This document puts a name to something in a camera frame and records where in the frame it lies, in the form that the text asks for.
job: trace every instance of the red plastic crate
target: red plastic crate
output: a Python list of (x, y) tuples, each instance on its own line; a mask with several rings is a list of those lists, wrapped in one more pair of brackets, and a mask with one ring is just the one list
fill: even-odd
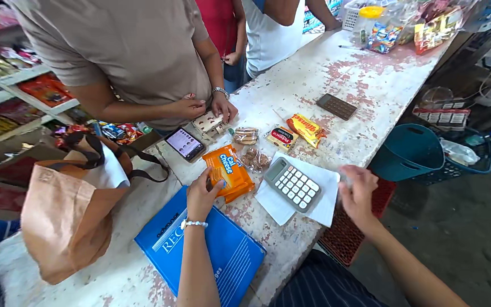
[[(392, 181), (382, 178), (378, 180), (378, 188), (373, 192), (374, 216), (382, 217), (396, 187), (397, 184)], [(364, 238), (365, 236), (355, 226), (344, 208), (338, 206), (334, 211), (331, 228), (325, 231), (318, 243), (339, 262), (349, 267), (357, 256)]]

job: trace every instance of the white paper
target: white paper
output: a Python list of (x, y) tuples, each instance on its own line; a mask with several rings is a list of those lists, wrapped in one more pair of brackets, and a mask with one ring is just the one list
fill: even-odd
[[(310, 163), (306, 163), (297, 158), (284, 155), (279, 151), (276, 152), (272, 158), (272, 163), (274, 163), (279, 157), (284, 157), (287, 159), (290, 164), (292, 164), (306, 176), (310, 177), (321, 187), (321, 192), (323, 193), (322, 198), (319, 200), (317, 205), (306, 212), (305, 215), (322, 225), (331, 227), (331, 223), (333, 222), (334, 205), (337, 201), (340, 174), (335, 171), (329, 171), (328, 169), (311, 165)], [(278, 194), (276, 190), (271, 188), (271, 186), (264, 181), (261, 183), (255, 198), (280, 226), (287, 223), (293, 214), (297, 212), (295, 208), (283, 198), (283, 196)]]
[(104, 165), (89, 170), (82, 179), (96, 188), (129, 187), (130, 181), (115, 154), (104, 143), (101, 146), (105, 156)]

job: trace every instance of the notebook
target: notebook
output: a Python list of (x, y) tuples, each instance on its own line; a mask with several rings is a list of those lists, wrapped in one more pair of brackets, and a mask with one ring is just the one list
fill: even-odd
[[(134, 239), (175, 296), (183, 255), (180, 224), (185, 218), (187, 186), (183, 186)], [(206, 245), (221, 306), (238, 306), (263, 262), (266, 250), (216, 207), (212, 207), (206, 222)]]

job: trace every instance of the white beaded bracelet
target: white beaded bracelet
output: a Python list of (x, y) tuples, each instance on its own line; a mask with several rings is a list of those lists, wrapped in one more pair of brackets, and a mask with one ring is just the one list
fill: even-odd
[(193, 222), (193, 221), (188, 221), (187, 219), (184, 219), (181, 222), (181, 230), (184, 230), (185, 227), (187, 227), (187, 226), (202, 226), (202, 227), (206, 228), (206, 227), (208, 227), (208, 223), (199, 222), (199, 221)]

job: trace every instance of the worn wooden counter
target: worn wooden counter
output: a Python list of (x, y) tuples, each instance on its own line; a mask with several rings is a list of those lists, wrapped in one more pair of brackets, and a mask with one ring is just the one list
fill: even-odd
[[(365, 166), (405, 111), (448, 46), (415, 55), (413, 46), (399, 46), (389, 54), (340, 49), (350, 45), (351, 33), (325, 33), (289, 59), (243, 86), (230, 100), (240, 113), (234, 126), (252, 126), (266, 133), (293, 113), (319, 123), (327, 138), (318, 149), (299, 140), (289, 153), (311, 164), (337, 170), (342, 164)], [(315, 105), (330, 93), (358, 107), (344, 121)], [(208, 150), (230, 143), (225, 135)], [(276, 147), (262, 141), (272, 155)], [(115, 220), (106, 255), (57, 286), (40, 280), (37, 267), (18, 234), (0, 245), (0, 279), (8, 306), (173, 306), (175, 297), (153, 268), (134, 236), (171, 198), (205, 168), (203, 160), (189, 164), (166, 143), (148, 150), (163, 157), (174, 174), (156, 184), (136, 179), (131, 191), (113, 211)], [(254, 176), (258, 184), (259, 177)], [(251, 283), (244, 306), (267, 305), (283, 287), (322, 233), (322, 226), (302, 215), (278, 226), (254, 198), (254, 192), (221, 209), (253, 238), (267, 256)]]

